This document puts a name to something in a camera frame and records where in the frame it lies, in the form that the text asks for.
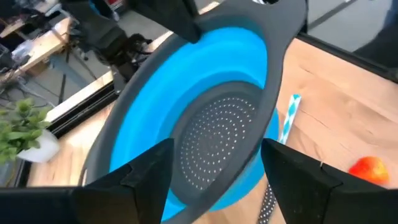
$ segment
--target wooden surface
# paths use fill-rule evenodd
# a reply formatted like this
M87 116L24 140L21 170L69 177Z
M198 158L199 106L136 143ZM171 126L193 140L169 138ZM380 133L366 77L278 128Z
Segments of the wooden surface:
M385 187L398 187L396 84L294 40L285 57L277 102L280 123L294 93L302 95L302 102L288 146L343 171L361 156L378 156L391 175L391 182ZM86 154L112 106L61 138L61 152L47 164L33 166L29 185L76 185ZM206 213L195 224L256 223L265 186L264 177L239 202ZM271 223L284 223L278 208Z
M50 10L54 5L56 5L58 1L57 0L46 0L44 2L38 3L38 5L35 7L36 10L46 13L48 10ZM9 34L19 30L22 26L25 25L24 21L22 19L18 19L17 21L13 22L12 24L7 24L6 22L3 21L3 24L6 25L6 28L0 33L0 37L7 37Z
M4 80L8 80L9 76L12 75L13 78L17 77L18 75L22 74L22 71L28 71L28 69L32 68L37 63L43 61L48 56L54 54L55 52L59 51L65 44L68 42L69 38L69 27L71 24L70 18L65 18L60 21L57 25L57 31L62 36L63 40L58 39L51 31L50 33L46 33L41 35L40 37L33 40L34 46L30 51L30 59L29 61L20 67L14 73L9 72L7 75L2 75L0 77L0 83Z
M8 24L2 20L2 23L6 26L4 30L1 31L0 37L5 38L11 33L19 30L21 27L25 25L25 23L22 21L22 19L18 19L17 21L13 22L12 24Z

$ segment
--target potted plant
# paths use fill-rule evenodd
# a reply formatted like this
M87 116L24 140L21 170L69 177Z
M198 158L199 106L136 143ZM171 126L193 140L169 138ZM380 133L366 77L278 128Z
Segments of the potted plant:
M0 110L0 164L17 157L31 162L47 162L59 151L57 138L44 121L50 108L33 107L33 99L8 104Z

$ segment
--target white pot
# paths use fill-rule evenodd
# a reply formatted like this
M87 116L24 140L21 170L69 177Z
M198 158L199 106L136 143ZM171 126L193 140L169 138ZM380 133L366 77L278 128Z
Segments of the white pot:
M60 150L58 139L46 129L36 140L40 143L40 149L32 147L23 150L17 157L31 162L47 162Z

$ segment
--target blue striped straw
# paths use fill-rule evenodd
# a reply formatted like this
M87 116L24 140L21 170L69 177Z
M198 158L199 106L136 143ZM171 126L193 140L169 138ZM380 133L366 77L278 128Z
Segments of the blue striped straw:
M286 113L286 118L284 121L284 127L282 133L280 134L279 142L281 144L286 144L287 137L289 136L290 130L293 126L293 120L296 117L299 104L301 102L301 96L298 94L293 94L289 100L289 108ZM272 215L272 211L275 208L277 201L274 193L272 192L271 186L268 184L265 195L262 201L262 208L258 218L258 224L267 224Z

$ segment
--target floor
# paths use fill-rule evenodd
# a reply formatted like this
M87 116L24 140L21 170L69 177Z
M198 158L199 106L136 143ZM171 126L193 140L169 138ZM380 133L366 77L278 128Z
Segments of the floor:
M205 7L212 1L213 0L196 0L199 9ZM309 23L315 21L344 1L345 0L309 0ZM312 29L309 34L343 49L350 51L355 50L369 42L381 29L386 12L391 6L391 1L392 0L358 0L329 20ZM127 34L141 33L150 39L156 39L167 31L166 28L132 11L123 14L119 21L119 25ZM88 58L86 64L97 78L109 70L107 66L99 63L92 52L88 53ZM73 57L70 58L69 64L89 82L94 80L89 75L88 71L86 71ZM47 101L51 102L51 104L57 105L59 96L61 95L62 79L63 74L61 72L56 69L48 68L41 75L31 78L26 86L30 90L43 96ZM68 78L66 78L65 81L63 100L66 100L80 90L78 85ZM3 102L4 100L18 100L26 97L18 89L10 90L8 95L8 99L7 97L0 96L0 104L5 103ZM38 106L44 105L45 101L38 99L37 104Z

